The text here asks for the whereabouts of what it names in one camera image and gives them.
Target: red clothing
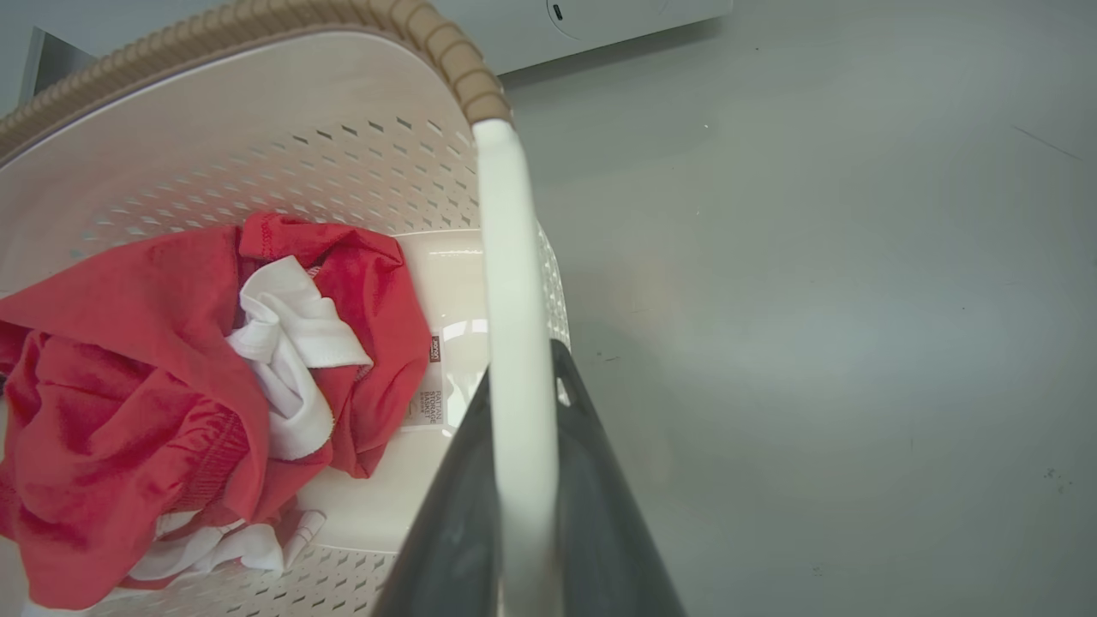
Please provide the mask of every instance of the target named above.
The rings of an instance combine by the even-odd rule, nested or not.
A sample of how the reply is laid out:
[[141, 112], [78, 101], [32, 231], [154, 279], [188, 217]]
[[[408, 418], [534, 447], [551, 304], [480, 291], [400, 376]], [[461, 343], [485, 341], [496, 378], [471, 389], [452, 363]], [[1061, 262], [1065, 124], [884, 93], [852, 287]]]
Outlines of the red clothing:
[[[248, 220], [239, 253], [238, 235], [122, 246], [0, 300], [0, 534], [19, 543], [35, 603], [99, 602], [147, 551], [161, 514], [261, 521], [329, 462], [367, 476], [399, 425], [430, 334], [396, 242], [269, 214]], [[242, 280], [286, 255], [320, 267], [317, 288], [374, 367], [357, 382], [357, 367], [314, 371], [333, 439], [274, 461], [268, 402], [225, 337]]]

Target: white laundry basket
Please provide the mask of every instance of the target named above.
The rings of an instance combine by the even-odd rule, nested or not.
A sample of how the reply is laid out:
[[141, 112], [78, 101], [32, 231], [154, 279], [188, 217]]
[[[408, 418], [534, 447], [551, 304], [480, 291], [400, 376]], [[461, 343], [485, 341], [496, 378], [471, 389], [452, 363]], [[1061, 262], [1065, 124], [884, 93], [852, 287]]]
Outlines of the white laundry basket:
[[[567, 343], [567, 317], [509, 106], [455, 25], [420, 0], [241, 0], [0, 123], [0, 295], [114, 246], [262, 210], [397, 236], [431, 327], [488, 330], [451, 368], [475, 380], [491, 361], [504, 603], [544, 609], [557, 480], [548, 341]], [[321, 531], [289, 573], [229, 566], [93, 614], [367, 614], [449, 434], [402, 433], [376, 478], [331, 472], [303, 491], [321, 509], [332, 491], [360, 489], [338, 501], [403, 504], [378, 515], [391, 528], [380, 536], [354, 536], [369, 513], [340, 523], [331, 502], [330, 541]]]

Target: basket rim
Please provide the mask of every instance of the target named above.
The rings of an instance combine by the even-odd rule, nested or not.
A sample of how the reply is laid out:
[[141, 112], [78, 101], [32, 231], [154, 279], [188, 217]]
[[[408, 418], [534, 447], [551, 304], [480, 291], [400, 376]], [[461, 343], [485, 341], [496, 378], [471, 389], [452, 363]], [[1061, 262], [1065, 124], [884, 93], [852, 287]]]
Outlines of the basket rim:
[[0, 167], [81, 117], [182, 72], [273, 43], [359, 32], [403, 45], [449, 87], [468, 124], [512, 122], [479, 49], [425, 0], [237, 0], [177, 22], [50, 86], [0, 121]]

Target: basket label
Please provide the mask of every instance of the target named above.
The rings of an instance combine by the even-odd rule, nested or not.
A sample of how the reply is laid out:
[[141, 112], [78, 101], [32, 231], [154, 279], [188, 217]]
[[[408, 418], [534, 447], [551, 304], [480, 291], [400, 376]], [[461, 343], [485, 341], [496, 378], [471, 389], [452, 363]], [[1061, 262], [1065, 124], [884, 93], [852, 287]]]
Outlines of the basket label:
[[445, 363], [442, 361], [442, 345], [439, 333], [431, 333], [430, 362], [422, 375], [419, 390], [411, 396], [407, 413], [404, 414], [404, 428], [427, 427], [445, 424]]

